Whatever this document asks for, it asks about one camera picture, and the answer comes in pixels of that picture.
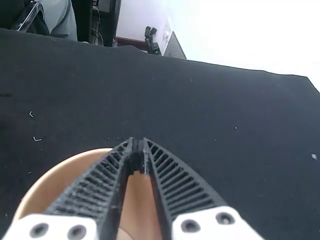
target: black fabric surface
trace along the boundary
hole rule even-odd
[[[0,30],[0,92],[0,234],[45,171],[134,136],[264,238],[320,237],[320,97],[306,77]]]

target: person's leg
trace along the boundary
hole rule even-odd
[[[53,37],[77,41],[77,25],[71,0],[39,0],[44,21]]]

